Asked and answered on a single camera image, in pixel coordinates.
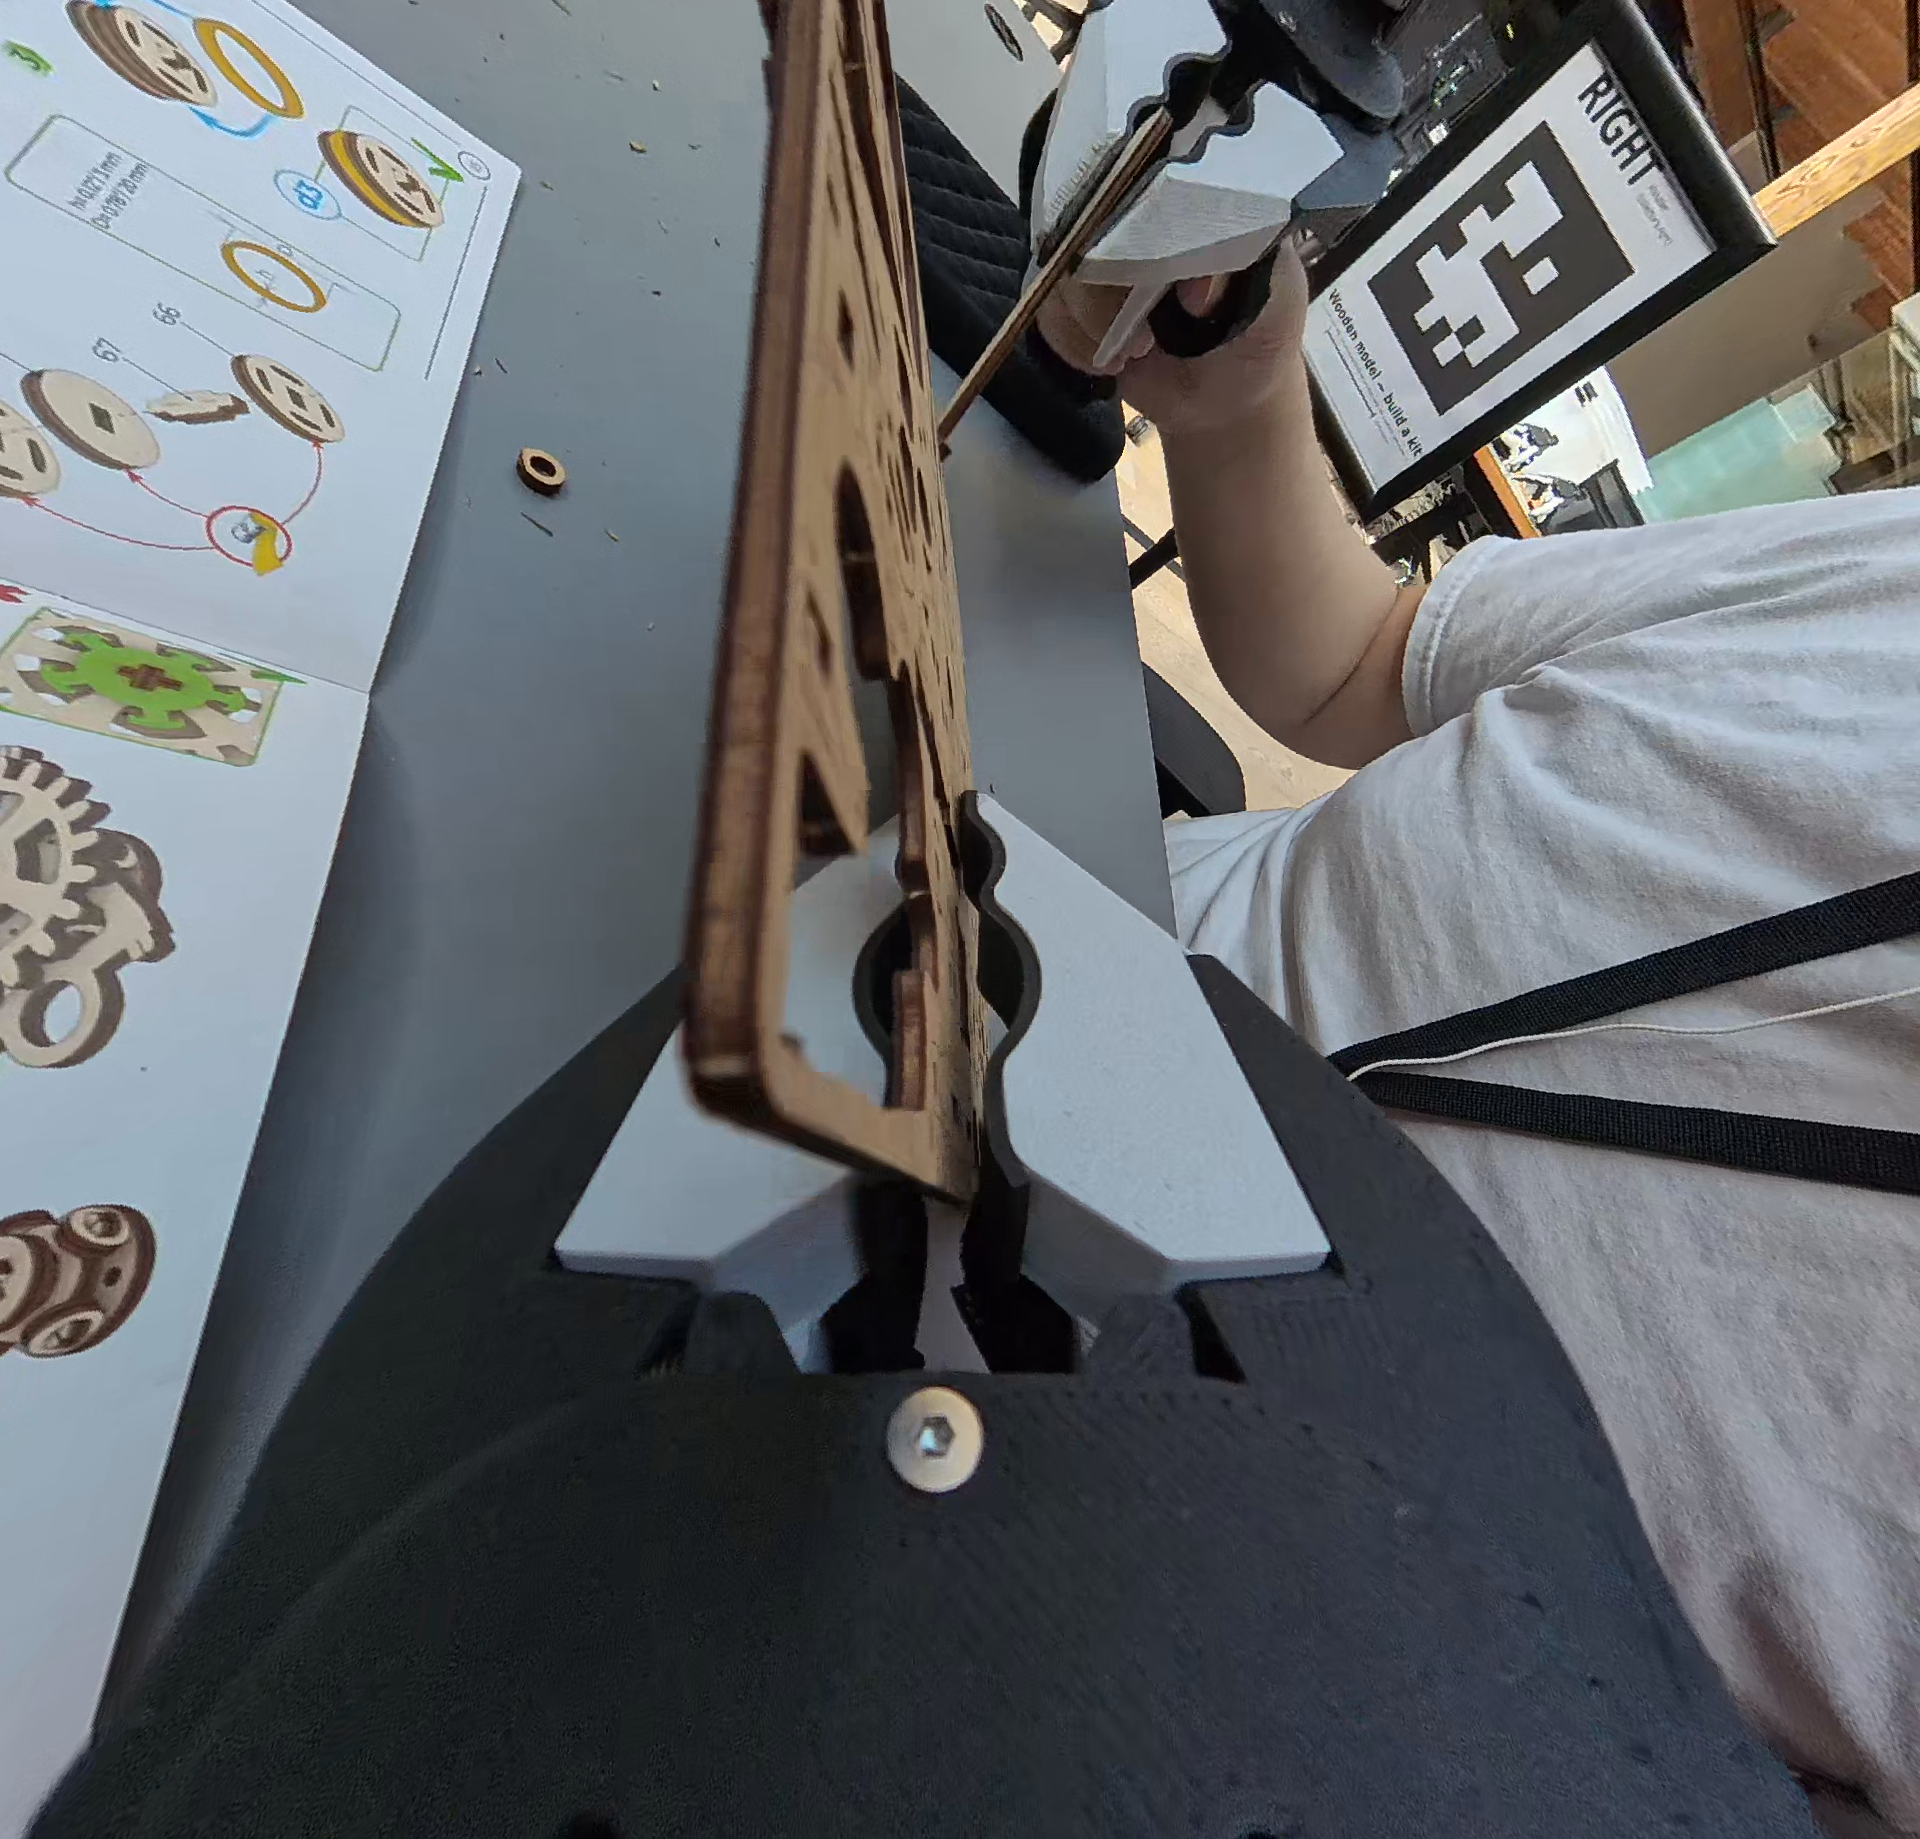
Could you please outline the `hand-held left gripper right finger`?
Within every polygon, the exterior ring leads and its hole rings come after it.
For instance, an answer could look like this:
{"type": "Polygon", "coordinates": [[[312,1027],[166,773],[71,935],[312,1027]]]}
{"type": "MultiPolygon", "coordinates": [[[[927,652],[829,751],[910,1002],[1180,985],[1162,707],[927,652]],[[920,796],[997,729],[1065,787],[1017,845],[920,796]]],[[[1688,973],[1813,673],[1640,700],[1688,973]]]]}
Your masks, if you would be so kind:
{"type": "Polygon", "coordinates": [[[967,796],[979,1109],[960,1317],[991,1362],[1075,1362],[1132,1299],[1318,1274],[1331,1244],[1183,946],[992,796],[967,796]]]}

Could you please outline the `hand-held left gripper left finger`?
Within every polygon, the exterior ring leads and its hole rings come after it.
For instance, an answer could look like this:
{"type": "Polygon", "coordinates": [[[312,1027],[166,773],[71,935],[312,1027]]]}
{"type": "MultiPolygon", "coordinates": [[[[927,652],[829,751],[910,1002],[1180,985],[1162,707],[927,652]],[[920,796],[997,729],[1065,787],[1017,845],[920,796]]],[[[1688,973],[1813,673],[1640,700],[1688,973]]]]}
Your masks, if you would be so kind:
{"type": "MultiPolygon", "coordinates": [[[[885,1062],[856,1012],[856,955],[896,910],[891,856],[827,860],[788,900],[784,1024],[806,1062],[869,1095],[885,1062]]],[[[825,1317],[856,1286],[846,1166],[712,1116],[688,1083],[685,1016],[561,1231],[568,1272],[755,1294],[805,1363],[827,1360],[825,1317]]]]}

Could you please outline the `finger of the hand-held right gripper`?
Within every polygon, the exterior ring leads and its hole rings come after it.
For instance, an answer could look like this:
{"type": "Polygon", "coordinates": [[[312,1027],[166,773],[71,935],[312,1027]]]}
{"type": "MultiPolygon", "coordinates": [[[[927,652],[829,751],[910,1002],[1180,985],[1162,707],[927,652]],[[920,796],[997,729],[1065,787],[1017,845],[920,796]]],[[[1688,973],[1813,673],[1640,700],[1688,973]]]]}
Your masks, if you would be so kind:
{"type": "Polygon", "coordinates": [[[1065,239],[1130,137],[1167,110],[1177,71],[1231,46],[1212,0],[1111,0],[1082,21],[1032,189],[1032,243],[1065,239]]]}
{"type": "Polygon", "coordinates": [[[1250,267],[1300,215],[1370,210],[1401,161],[1393,132],[1318,114],[1279,86],[1165,161],[1090,244],[1087,286],[1175,286],[1250,267]]]}

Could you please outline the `thin wooden stick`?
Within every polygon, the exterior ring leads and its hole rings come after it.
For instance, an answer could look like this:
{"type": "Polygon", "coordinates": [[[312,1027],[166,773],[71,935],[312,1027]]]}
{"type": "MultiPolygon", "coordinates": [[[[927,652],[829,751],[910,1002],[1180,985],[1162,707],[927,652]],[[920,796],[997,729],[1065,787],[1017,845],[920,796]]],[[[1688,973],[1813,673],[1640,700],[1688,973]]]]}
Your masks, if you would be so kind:
{"type": "Polygon", "coordinates": [[[1171,135],[1172,110],[1171,106],[1160,106],[1146,121],[1128,132],[1121,149],[1113,155],[1113,161],[1098,176],[1092,196],[1085,196],[1081,210],[1063,231],[1043,244],[1040,261],[1022,288],[1018,302],[1015,302],[1006,321],[997,329],[985,354],[977,356],[964,374],[957,392],[949,396],[946,412],[940,416],[935,442],[941,459],[948,459],[951,435],[958,431],[974,403],[997,379],[998,368],[1041,316],[1056,286],[1081,266],[1090,246],[1116,218],[1143,174],[1151,172],[1165,156],[1171,135]]]}

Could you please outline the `wooden parts sheet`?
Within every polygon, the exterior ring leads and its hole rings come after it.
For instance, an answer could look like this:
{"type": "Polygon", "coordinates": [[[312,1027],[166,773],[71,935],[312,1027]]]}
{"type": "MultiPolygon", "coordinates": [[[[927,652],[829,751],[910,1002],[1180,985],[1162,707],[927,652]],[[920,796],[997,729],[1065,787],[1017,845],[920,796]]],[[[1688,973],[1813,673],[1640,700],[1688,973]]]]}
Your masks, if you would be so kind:
{"type": "Polygon", "coordinates": [[[685,1056],[719,1116],[971,1203],[988,1039],[962,827],[962,610],[884,0],[762,0],[769,135],[750,375],[691,864],[685,1056]],[[856,684],[896,742],[885,1093],[784,1029],[802,856],[869,845],[856,684]]]}

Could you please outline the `person's right forearm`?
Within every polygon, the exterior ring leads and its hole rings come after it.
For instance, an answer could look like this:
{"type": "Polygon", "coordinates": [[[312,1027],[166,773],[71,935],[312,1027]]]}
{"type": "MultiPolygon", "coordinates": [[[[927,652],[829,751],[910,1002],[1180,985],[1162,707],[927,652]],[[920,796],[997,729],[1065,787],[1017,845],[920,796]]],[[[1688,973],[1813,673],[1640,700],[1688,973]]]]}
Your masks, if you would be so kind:
{"type": "Polygon", "coordinates": [[[1355,772],[1410,735],[1405,668],[1427,595],[1350,523],[1306,368],[1233,419],[1162,433],[1187,603],[1225,691],[1281,749],[1355,772]]]}

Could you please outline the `person's right hand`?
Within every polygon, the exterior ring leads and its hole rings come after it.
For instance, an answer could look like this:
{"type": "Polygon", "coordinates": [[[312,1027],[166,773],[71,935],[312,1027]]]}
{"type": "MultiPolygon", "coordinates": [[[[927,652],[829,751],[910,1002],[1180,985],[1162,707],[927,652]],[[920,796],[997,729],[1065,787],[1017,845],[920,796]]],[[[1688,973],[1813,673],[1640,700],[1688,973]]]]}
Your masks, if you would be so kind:
{"type": "Polygon", "coordinates": [[[1078,374],[1111,378],[1120,398],[1156,422],[1165,440],[1218,433],[1244,422],[1301,383],[1308,273],[1292,239],[1272,263],[1270,296],[1242,336],[1203,359],[1172,359],[1143,323],[1106,368],[1095,364],[1113,331],[1124,289],[1065,280],[1043,305],[1037,333],[1078,374]]]}

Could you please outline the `framed marker sign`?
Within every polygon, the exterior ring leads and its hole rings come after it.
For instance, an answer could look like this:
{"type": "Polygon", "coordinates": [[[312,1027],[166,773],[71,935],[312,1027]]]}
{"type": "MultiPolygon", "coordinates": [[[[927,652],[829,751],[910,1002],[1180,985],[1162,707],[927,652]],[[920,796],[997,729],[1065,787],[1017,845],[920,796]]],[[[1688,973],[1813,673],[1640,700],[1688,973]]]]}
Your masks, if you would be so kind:
{"type": "Polygon", "coordinates": [[[1583,0],[1325,258],[1303,348],[1361,519],[1778,243],[1637,0],[1583,0]]]}

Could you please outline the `person's white shirt torso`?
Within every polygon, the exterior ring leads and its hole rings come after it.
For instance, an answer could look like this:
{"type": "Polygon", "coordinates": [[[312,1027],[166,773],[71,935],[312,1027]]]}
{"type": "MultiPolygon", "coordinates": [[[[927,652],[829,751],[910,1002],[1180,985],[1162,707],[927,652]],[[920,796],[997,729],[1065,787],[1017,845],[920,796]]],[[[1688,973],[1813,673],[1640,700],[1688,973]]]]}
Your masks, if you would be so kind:
{"type": "MultiPolygon", "coordinates": [[[[1410,742],[1171,825],[1175,920],[1325,1054],[1917,871],[1917,490],[1482,541],[1410,742]]],[[[1917,1198],[1405,1116],[1540,1299],[1740,1708],[1917,1834],[1917,1198]]]]}

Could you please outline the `model instruction booklet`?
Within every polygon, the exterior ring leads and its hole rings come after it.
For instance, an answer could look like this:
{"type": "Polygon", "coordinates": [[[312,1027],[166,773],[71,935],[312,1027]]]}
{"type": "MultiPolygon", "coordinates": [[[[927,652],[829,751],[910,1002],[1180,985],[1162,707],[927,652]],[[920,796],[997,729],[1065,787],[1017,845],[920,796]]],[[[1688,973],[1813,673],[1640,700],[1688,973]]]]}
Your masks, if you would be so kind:
{"type": "Polygon", "coordinates": [[[2,0],[2,1779],[91,1737],[517,167],[283,0],[2,0]]]}

